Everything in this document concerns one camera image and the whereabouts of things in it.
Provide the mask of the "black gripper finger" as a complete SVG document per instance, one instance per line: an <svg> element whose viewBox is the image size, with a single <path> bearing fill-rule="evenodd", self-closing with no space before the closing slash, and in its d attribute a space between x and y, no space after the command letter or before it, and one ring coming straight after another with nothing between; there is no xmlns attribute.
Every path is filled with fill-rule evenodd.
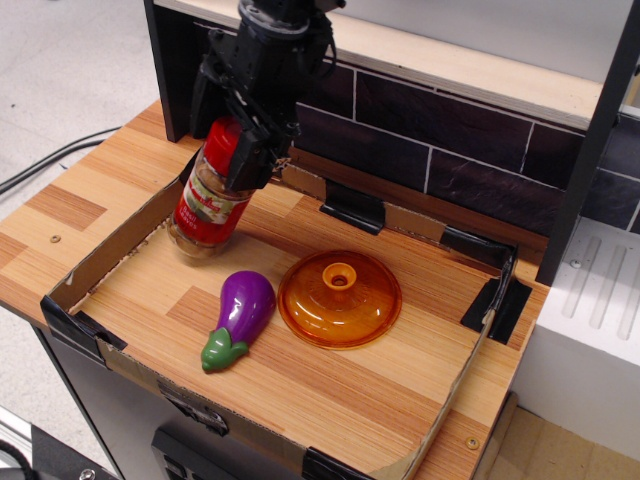
<svg viewBox="0 0 640 480"><path fill-rule="evenodd" d="M232 124L224 129L232 146L225 187L231 191L262 189L288 155L291 137L264 126L243 129Z"/></svg>
<svg viewBox="0 0 640 480"><path fill-rule="evenodd" d="M226 73L199 71L194 83L190 134L205 139L213 123L230 114L228 106L229 77Z"/></svg>

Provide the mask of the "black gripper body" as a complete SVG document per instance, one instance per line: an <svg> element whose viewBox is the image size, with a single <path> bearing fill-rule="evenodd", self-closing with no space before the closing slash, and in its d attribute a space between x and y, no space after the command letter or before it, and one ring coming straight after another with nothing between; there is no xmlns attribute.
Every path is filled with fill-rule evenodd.
<svg viewBox="0 0 640 480"><path fill-rule="evenodd" d="M336 51L331 22L243 19L236 33L211 30L208 43L200 71L228 75L229 115L245 129L264 126L291 142L298 137L297 103L333 73L323 66L326 53Z"/></svg>

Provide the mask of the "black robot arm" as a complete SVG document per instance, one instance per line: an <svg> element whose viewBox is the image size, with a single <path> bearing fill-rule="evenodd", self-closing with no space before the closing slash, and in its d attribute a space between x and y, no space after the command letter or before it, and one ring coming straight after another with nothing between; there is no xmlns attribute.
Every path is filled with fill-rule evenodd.
<svg viewBox="0 0 640 480"><path fill-rule="evenodd" d="M297 103L330 76L337 49L327 12L342 1L242 1L236 34L213 30L197 71L190 131L205 137L220 117L241 125L225 185L263 188L300 135Z"/></svg>

